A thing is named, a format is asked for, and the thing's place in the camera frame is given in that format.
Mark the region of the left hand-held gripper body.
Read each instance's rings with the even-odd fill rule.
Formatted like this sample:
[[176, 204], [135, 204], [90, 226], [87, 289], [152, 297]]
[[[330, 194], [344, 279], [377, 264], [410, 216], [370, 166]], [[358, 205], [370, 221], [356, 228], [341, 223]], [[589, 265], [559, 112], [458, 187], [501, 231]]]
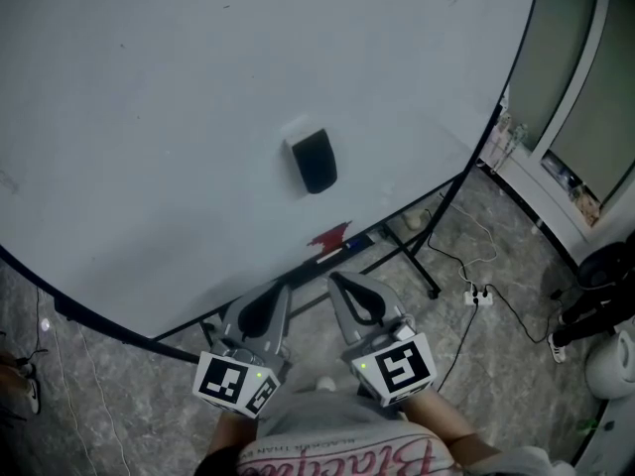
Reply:
[[200, 354], [193, 394], [225, 411], [258, 417], [281, 387], [283, 340], [281, 334], [219, 337]]

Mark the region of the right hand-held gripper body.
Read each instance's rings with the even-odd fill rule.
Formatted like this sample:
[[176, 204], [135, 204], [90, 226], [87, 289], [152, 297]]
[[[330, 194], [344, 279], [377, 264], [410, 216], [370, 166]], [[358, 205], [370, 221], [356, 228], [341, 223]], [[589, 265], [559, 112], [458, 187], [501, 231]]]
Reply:
[[429, 388], [438, 376], [425, 333], [411, 316], [345, 322], [345, 363], [382, 407]]

